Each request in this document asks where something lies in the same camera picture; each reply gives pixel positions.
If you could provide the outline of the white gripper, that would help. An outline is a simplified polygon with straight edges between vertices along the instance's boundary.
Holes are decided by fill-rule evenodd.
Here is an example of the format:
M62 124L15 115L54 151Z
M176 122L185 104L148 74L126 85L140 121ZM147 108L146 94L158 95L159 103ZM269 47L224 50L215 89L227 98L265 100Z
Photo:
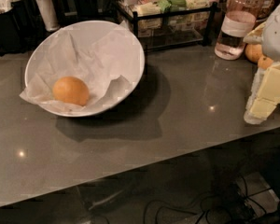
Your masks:
M267 69L258 69L245 107L245 122L261 124L280 104L280 4L266 22L258 25L244 37L244 42L247 44L262 42L263 53L275 61Z

